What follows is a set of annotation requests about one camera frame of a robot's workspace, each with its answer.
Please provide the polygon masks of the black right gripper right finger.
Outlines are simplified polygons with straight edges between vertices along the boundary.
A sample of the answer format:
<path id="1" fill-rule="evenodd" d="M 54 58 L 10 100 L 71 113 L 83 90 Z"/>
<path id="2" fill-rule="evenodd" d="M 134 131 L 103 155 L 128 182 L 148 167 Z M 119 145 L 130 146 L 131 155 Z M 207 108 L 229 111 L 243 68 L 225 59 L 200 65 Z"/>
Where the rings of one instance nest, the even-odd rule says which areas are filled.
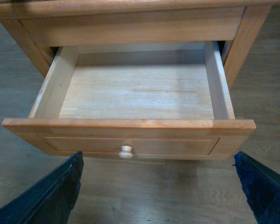
<path id="1" fill-rule="evenodd" d="M 280 224 L 280 174 L 238 152 L 235 167 L 242 190 L 258 224 Z"/>

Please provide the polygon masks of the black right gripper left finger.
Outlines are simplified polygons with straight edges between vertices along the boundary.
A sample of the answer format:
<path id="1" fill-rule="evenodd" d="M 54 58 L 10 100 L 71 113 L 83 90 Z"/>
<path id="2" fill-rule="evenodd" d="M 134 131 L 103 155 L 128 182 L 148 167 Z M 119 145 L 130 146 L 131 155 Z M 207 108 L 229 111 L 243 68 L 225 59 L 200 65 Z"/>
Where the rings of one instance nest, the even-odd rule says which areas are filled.
<path id="1" fill-rule="evenodd" d="M 0 224 L 65 224 L 81 188 L 78 151 L 20 196 L 0 208 Z"/>

